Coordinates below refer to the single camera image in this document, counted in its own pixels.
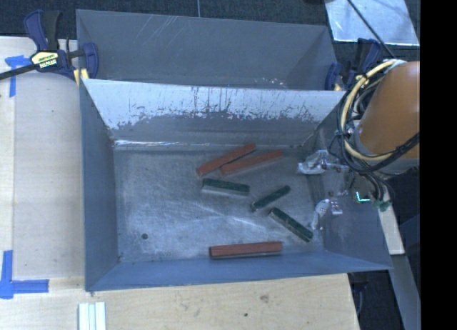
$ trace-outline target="wooden block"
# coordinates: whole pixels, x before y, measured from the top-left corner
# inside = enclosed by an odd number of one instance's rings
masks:
[[[272,162],[281,159],[282,157],[284,157],[283,150],[273,150],[265,152],[264,154],[240,159],[230,164],[223,165],[220,170],[223,175],[228,175],[247,168],[265,164],[267,162]]]
[[[235,161],[240,157],[250,154],[252,151],[255,151],[256,148],[257,145],[255,143],[250,143],[239,147],[238,149],[234,149],[232,152],[206,162],[205,164],[198,167],[196,170],[197,174],[199,176],[206,175],[214,170],[219,169],[224,164],[228,164],[229,162]]]
[[[280,241],[256,242],[251,244],[219,245],[209,248],[212,259],[233,258],[240,256],[258,256],[277,254],[283,249]]]

